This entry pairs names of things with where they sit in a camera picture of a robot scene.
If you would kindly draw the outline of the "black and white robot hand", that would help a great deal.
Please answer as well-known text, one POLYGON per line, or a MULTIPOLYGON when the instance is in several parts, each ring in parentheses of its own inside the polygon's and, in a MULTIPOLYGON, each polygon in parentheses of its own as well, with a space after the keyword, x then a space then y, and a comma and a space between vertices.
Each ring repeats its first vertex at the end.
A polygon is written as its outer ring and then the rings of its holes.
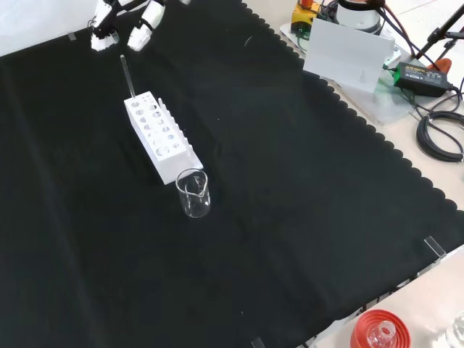
MULTIPOLYGON (((119 34, 115 27, 117 15, 130 12, 143 4, 144 1, 97 1, 95 15, 89 21, 91 27, 91 48, 103 51, 119 42, 119 34)), ((164 17, 166 1, 148 1, 139 20, 132 29, 128 47, 133 51, 142 50, 150 41, 153 31, 164 17)))

